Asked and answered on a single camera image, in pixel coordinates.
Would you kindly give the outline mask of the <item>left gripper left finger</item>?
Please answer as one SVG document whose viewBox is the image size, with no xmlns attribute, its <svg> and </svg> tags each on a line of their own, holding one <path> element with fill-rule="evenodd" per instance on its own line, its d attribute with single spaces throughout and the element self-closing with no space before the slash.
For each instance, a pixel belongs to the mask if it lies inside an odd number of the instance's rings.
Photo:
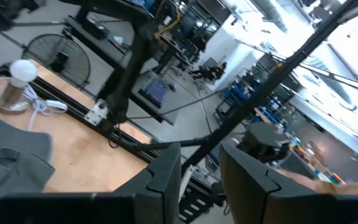
<svg viewBox="0 0 358 224">
<path fill-rule="evenodd" d="M 180 182 L 181 146 L 176 142 L 113 192 L 0 198 L 0 224 L 177 223 Z"/>
</svg>

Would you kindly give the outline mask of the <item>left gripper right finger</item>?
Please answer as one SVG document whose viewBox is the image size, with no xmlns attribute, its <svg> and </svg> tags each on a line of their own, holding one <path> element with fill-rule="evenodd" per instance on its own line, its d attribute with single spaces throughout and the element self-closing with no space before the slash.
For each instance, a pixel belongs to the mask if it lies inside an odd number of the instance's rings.
<svg viewBox="0 0 358 224">
<path fill-rule="evenodd" d="M 358 223 L 358 194 L 318 193 L 227 144 L 219 160 L 235 223 Z"/>
</svg>

